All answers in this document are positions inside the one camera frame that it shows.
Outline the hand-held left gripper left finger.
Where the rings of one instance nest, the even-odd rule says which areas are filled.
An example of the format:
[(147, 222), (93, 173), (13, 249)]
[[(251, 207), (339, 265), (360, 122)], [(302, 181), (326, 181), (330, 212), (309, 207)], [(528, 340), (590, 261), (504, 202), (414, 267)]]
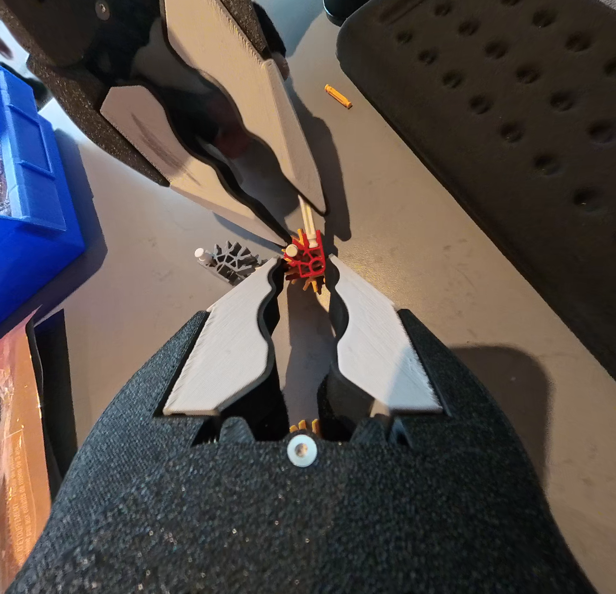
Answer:
[(164, 415), (219, 415), (269, 378), (282, 288), (283, 261), (274, 257), (207, 309)]

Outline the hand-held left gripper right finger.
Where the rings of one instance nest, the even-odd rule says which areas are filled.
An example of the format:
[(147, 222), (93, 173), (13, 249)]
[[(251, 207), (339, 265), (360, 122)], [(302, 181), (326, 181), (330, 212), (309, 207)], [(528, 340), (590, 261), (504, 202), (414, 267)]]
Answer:
[(374, 416), (441, 415), (443, 405), (394, 303), (337, 256), (327, 263), (335, 346), (327, 405), (353, 431)]

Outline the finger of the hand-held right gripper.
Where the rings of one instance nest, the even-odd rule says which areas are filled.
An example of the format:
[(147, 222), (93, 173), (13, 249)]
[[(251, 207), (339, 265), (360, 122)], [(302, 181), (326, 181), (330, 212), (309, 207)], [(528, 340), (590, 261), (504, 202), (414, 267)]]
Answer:
[(277, 63), (258, 52), (221, 0), (163, 0), (163, 10), (171, 48), (226, 93), (246, 131), (272, 150), (284, 176), (324, 215), (319, 171)]
[(278, 246), (291, 235), (240, 186), (229, 163), (216, 153), (189, 147), (168, 109), (143, 84), (112, 87), (100, 113), (158, 170), (170, 187), (221, 218)]

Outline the grey toy connector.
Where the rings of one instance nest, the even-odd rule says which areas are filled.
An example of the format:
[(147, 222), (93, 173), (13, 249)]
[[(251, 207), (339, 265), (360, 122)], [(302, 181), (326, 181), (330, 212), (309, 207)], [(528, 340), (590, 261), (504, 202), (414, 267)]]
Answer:
[(267, 262), (238, 242), (227, 241), (224, 246), (216, 244), (213, 251), (209, 252), (212, 254), (214, 264), (204, 268), (231, 287), (246, 280)]

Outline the person's right hand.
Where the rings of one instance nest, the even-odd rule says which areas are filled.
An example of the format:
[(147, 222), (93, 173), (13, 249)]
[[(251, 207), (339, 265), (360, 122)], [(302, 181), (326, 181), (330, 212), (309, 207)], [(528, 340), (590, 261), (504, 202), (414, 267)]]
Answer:
[(252, 138), (235, 118), (218, 122), (218, 134), (214, 146), (229, 159), (237, 159), (248, 151)]

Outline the blue plastic bin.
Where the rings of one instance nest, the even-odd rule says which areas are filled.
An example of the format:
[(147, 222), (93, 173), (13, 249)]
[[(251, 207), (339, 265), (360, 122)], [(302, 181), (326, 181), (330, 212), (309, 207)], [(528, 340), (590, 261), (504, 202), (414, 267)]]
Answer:
[(1, 321), (79, 257), (82, 238), (50, 121), (1, 69), (1, 147), (13, 219), (1, 217)]

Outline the clear bag of parts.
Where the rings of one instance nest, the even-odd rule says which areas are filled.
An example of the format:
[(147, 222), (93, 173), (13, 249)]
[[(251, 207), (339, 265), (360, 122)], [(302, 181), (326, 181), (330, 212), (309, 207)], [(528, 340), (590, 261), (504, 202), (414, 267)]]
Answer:
[(1, 217), (13, 219), (11, 199), (9, 197), (9, 184), (6, 177), (6, 168), (1, 147)]

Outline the dark flat folder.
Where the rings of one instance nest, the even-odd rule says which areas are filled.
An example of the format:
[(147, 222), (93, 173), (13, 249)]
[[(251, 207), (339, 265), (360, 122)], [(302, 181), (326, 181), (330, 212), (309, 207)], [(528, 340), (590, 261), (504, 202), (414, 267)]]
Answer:
[(50, 497), (55, 499), (78, 450), (65, 313), (60, 310), (38, 325), (28, 321)]

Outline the orange toy package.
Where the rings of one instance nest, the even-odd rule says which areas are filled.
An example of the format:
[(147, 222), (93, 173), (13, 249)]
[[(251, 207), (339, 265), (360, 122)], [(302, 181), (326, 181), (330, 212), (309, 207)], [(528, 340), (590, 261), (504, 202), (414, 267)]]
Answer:
[(29, 557), (50, 514), (51, 494), (33, 313), (1, 338), (1, 592)]

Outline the black dimpled pad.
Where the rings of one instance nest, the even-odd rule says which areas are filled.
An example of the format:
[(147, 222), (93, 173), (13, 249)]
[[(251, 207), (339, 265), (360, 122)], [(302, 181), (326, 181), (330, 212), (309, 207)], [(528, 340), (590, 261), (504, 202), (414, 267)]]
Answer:
[(615, 1), (370, 0), (336, 56), (615, 376)]

